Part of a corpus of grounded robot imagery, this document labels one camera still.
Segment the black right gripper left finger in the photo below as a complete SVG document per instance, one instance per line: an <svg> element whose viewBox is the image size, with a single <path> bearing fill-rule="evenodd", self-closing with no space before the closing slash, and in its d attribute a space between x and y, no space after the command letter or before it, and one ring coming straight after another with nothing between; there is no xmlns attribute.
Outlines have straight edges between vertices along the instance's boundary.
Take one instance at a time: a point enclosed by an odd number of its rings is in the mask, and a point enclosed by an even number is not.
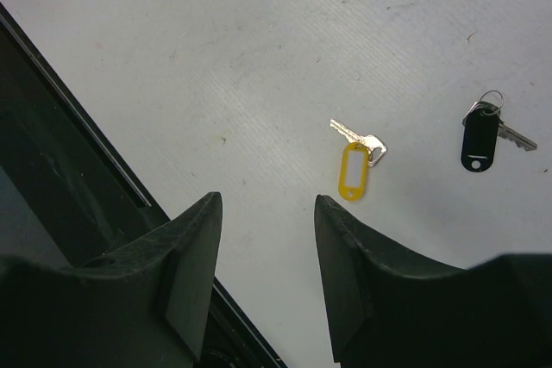
<svg viewBox="0 0 552 368"><path fill-rule="evenodd" d="M65 271L68 335L79 362L197 362L222 232L223 200L209 192L165 225Z"/></svg>

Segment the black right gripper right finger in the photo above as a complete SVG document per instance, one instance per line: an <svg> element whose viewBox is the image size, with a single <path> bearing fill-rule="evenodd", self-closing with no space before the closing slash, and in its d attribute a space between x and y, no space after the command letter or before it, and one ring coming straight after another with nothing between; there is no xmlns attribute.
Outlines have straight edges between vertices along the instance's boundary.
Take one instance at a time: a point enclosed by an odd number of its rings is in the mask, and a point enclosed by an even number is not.
<svg viewBox="0 0 552 368"><path fill-rule="evenodd" d="M401 245L330 196L317 196L314 228L336 363L469 363L467 324L453 308L462 269Z"/></svg>

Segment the key with black tag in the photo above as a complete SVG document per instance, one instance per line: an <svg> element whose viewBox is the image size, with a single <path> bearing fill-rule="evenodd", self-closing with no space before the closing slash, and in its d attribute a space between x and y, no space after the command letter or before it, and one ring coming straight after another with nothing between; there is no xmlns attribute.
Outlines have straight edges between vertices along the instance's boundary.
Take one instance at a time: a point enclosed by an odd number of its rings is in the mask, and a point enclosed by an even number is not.
<svg viewBox="0 0 552 368"><path fill-rule="evenodd" d="M464 133L460 161L469 172L485 172L493 164L498 138L509 140L526 152L535 151L538 145L508 127L499 115L487 116L480 100L476 101L462 119Z"/></svg>

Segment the small metal keyring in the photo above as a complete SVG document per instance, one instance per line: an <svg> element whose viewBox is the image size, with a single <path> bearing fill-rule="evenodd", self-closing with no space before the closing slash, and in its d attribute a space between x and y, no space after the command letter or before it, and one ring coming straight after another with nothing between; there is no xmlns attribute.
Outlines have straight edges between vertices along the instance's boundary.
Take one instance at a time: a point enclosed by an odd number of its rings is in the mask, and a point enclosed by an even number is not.
<svg viewBox="0 0 552 368"><path fill-rule="evenodd" d="M505 103L505 96L499 90L488 90L480 97L480 103L485 115L499 115Z"/></svg>

